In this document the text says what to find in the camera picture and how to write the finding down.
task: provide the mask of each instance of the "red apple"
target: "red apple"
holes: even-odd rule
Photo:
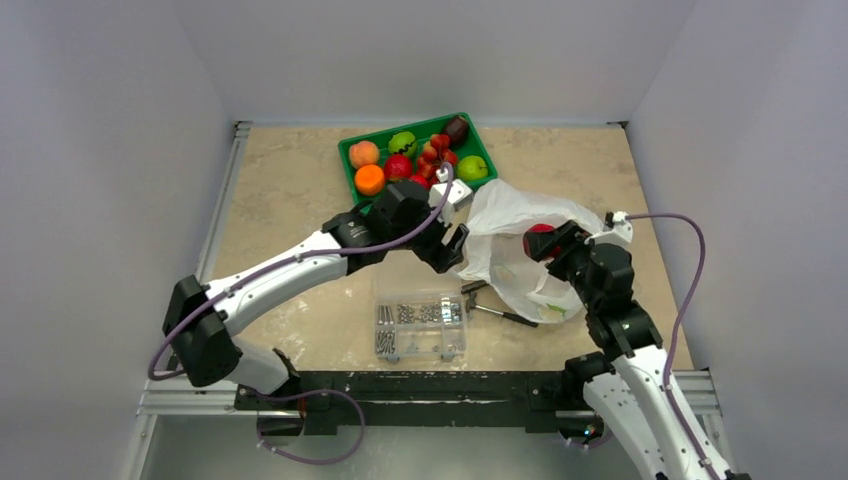
[[[390,155],[383,165],[383,173],[390,182],[399,182],[412,176],[412,161],[406,155],[396,153]]]
[[[409,177],[409,180],[412,180],[413,182],[421,185],[424,188],[430,188],[430,182],[427,181],[427,179],[422,177],[421,175],[415,174]]]

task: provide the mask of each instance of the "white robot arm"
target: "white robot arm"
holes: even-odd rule
[[[607,214],[603,232],[575,222],[534,228],[525,251],[574,286],[586,324],[603,350],[565,364],[564,388],[604,419],[644,480],[749,479],[734,474],[701,428],[668,365],[662,338],[633,300],[632,239],[625,212]]]
[[[461,180],[453,180],[450,188],[435,185],[429,192],[414,182],[393,184],[367,213],[366,205],[359,205],[336,215],[299,245],[259,265],[207,285],[193,275],[180,280],[163,332],[173,337],[170,344],[189,381],[203,387],[226,379],[262,394],[276,392],[297,374],[294,366],[283,352],[256,347],[237,335],[295,295],[381,262],[391,249],[383,248],[387,243],[412,250],[439,273],[447,271],[462,260],[468,229],[459,225],[447,244],[442,238],[454,213],[472,196]],[[425,226],[437,205],[442,206],[438,217]],[[395,242],[416,230],[402,244]],[[204,305],[209,308],[186,323]]]

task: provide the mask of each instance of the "plastic bag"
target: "plastic bag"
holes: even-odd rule
[[[577,292],[524,254],[522,236],[533,225],[558,227],[574,220],[590,233],[603,222],[585,207],[564,198],[521,192],[492,180],[474,196],[466,225],[468,265],[456,273],[465,280],[486,280],[519,315],[538,323],[558,323],[583,308]]]

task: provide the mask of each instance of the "orange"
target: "orange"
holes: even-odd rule
[[[356,171],[353,184],[363,195],[377,195],[386,186],[386,175],[377,165],[365,165]]]

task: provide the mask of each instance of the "marble countertop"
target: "marble countertop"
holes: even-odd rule
[[[300,242],[352,199],[340,166],[339,140],[363,128],[253,128],[226,216],[214,277],[231,275]],[[619,128],[478,129],[500,178],[520,189],[574,200],[600,216],[645,212],[645,198],[624,131]],[[635,298],[663,338],[671,338],[676,308],[650,222],[634,224],[630,251]],[[391,266],[389,254],[384,266]],[[428,268],[421,264],[419,268]],[[583,314],[557,325],[528,328],[474,312],[468,351],[452,362],[402,360],[374,354],[374,279],[368,268],[313,288],[257,320],[243,338],[278,347],[301,370],[560,370],[571,357],[597,350]],[[492,291],[478,301],[506,308]],[[690,369],[685,340],[674,366]]]

